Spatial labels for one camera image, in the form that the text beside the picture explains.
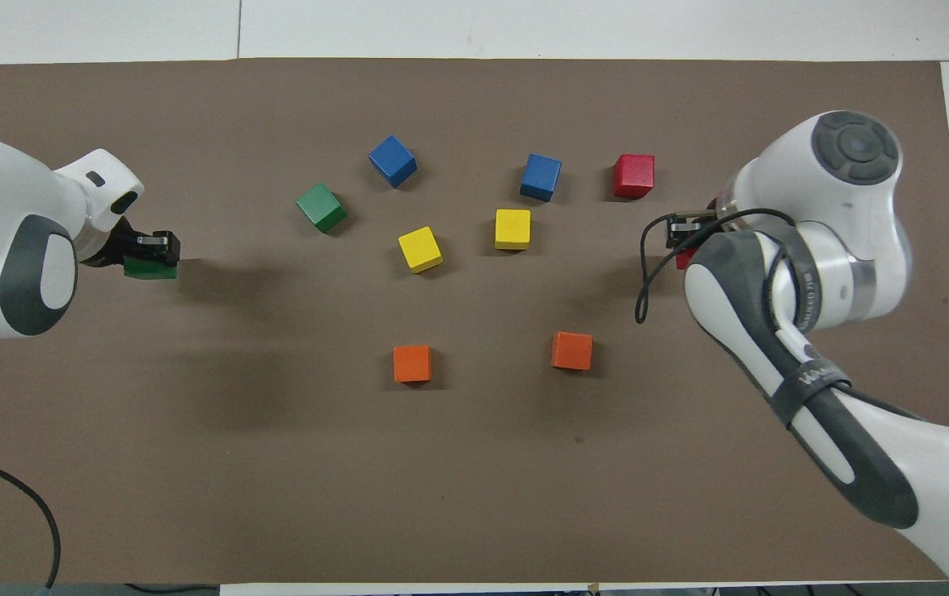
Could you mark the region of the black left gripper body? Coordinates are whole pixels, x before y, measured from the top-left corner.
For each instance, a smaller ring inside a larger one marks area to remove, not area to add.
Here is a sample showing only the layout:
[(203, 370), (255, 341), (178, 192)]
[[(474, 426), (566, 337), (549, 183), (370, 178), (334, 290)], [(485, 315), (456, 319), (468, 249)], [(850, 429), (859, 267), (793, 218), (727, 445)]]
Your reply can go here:
[(86, 267), (111, 267), (122, 265), (127, 254), (137, 245), (137, 230), (127, 218), (120, 218), (96, 253), (81, 260)]

